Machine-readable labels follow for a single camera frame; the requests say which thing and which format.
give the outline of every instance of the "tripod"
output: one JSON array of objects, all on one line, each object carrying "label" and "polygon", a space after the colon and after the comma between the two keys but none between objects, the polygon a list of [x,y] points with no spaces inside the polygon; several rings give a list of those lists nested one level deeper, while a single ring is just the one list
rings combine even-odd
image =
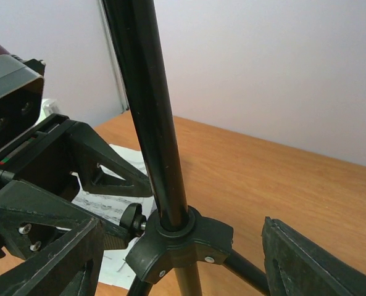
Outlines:
[{"label": "tripod", "polygon": [[197,261],[269,293],[265,273],[232,249],[233,228],[187,206],[153,1],[102,3],[158,209],[126,258],[128,295],[147,295],[172,268],[182,295],[201,295]]}]

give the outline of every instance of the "black pole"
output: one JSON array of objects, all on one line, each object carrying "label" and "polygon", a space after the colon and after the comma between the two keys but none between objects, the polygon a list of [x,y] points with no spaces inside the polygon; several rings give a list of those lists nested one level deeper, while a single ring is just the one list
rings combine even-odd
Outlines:
[{"label": "black pole", "polygon": [[127,296],[145,296],[150,294],[151,288],[152,284],[142,282],[137,276],[135,276]]},{"label": "black pole", "polygon": [[188,223],[175,128],[152,0],[102,0],[161,225]]},{"label": "black pole", "polygon": [[232,250],[231,255],[225,259],[223,266],[259,292],[270,295],[266,274],[238,252]]},{"label": "black pole", "polygon": [[197,263],[183,268],[175,268],[175,274],[182,296],[202,295]]}]

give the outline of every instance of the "white wall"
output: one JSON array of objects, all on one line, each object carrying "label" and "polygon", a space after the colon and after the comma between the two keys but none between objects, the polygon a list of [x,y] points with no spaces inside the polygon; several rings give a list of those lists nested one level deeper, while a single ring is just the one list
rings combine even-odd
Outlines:
[{"label": "white wall", "polygon": [[366,165],[366,0],[155,4],[175,115]]},{"label": "white wall", "polygon": [[123,109],[96,0],[0,0],[0,43],[47,63],[44,97],[97,125]]}]

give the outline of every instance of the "brown table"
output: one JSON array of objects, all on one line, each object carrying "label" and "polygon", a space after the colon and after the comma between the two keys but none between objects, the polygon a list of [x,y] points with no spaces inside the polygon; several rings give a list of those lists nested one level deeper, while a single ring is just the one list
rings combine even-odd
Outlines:
[{"label": "brown table", "polygon": [[[366,167],[175,118],[188,203],[235,229],[234,249],[263,268],[265,216],[278,218],[366,274]],[[139,150],[129,112],[96,128]],[[0,260],[0,274],[19,259]],[[204,295],[260,295],[222,266],[199,263]],[[97,296],[126,291],[98,285]],[[151,295],[178,295],[173,272]]]}]

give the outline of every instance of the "paper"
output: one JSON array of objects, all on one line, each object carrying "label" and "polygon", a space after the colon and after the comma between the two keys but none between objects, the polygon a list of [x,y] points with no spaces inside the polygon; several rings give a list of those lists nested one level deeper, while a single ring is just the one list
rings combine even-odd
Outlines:
[{"label": "paper", "polygon": [[[135,168],[142,173],[147,174],[144,166],[143,156],[140,151],[128,148],[110,145],[122,158],[130,162]],[[107,168],[102,167],[103,171],[112,176],[117,176]],[[143,214],[148,218],[156,205],[153,197],[121,197],[111,195],[89,194],[80,190],[73,199],[73,204],[78,205],[94,214],[97,214],[112,223],[119,224],[123,211],[129,204],[142,204]],[[138,239],[130,242],[125,250],[108,250],[104,251],[101,272],[99,274],[99,282],[108,285],[119,286],[129,289],[135,273],[125,262],[125,257]]]}]

